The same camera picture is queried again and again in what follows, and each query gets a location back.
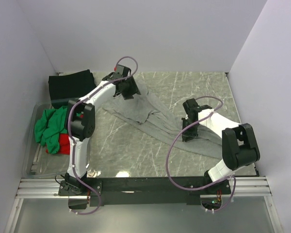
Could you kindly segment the grey t-shirt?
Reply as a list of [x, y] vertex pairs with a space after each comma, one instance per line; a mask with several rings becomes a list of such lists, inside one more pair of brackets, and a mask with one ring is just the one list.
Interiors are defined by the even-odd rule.
[[[140, 95], [125, 100], [121, 95], [102, 105], [108, 113], [122, 119], [128, 124], [149, 136], [171, 145], [182, 130], [182, 120], [176, 117], [167, 106], [151, 91], [143, 81], [137, 81]], [[189, 142], [178, 138], [174, 147], [204, 155], [211, 158], [222, 158], [222, 140], [205, 126], [198, 127], [198, 137]]]

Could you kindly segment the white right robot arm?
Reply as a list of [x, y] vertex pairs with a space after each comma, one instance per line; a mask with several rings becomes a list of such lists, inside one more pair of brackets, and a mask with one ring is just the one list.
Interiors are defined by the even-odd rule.
[[260, 159], [260, 152], [253, 128], [250, 124], [240, 124], [220, 115], [209, 105], [200, 106], [196, 99], [183, 103], [186, 117], [182, 118], [182, 141], [194, 142], [200, 138], [198, 128], [209, 128], [222, 140], [222, 159], [213, 168], [205, 172], [202, 187], [178, 188], [187, 191], [205, 190], [213, 194], [228, 182], [235, 171]]

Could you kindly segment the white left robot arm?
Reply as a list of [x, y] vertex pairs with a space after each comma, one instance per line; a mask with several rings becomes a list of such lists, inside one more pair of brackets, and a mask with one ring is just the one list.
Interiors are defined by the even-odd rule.
[[68, 101], [65, 128], [69, 134], [70, 158], [65, 182], [76, 195], [87, 190], [87, 149], [96, 126], [96, 110], [107, 100], [121, 95], [125, 100], [140, 95], [131, 69], [116, 65], [91, 92]]

